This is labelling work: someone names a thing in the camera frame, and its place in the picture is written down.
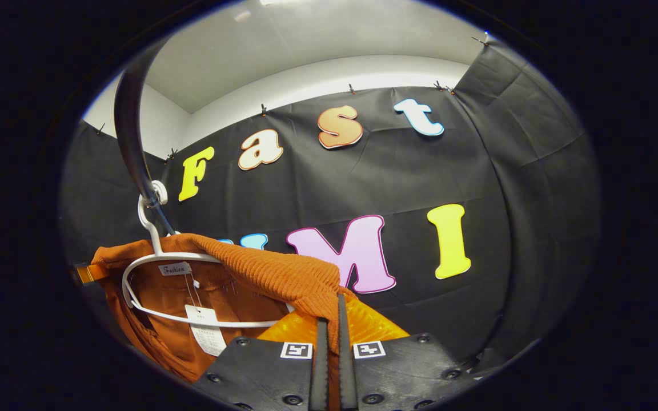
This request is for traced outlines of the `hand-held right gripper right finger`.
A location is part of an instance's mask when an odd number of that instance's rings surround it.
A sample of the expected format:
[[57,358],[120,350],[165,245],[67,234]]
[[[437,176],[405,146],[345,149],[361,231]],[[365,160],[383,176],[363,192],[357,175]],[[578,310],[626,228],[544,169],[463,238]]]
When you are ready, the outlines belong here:
[[464,393],[465,367],[430,333],[351,344],[339,296],[339,409],[417,410]]

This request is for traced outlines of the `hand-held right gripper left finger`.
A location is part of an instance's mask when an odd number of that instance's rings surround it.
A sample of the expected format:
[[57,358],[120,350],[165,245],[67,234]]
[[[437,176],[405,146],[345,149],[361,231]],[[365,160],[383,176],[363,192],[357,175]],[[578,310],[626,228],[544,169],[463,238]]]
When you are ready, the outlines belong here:
[[315,343],[236,337],[193,386],[243,410],[327,410],[327,321]]

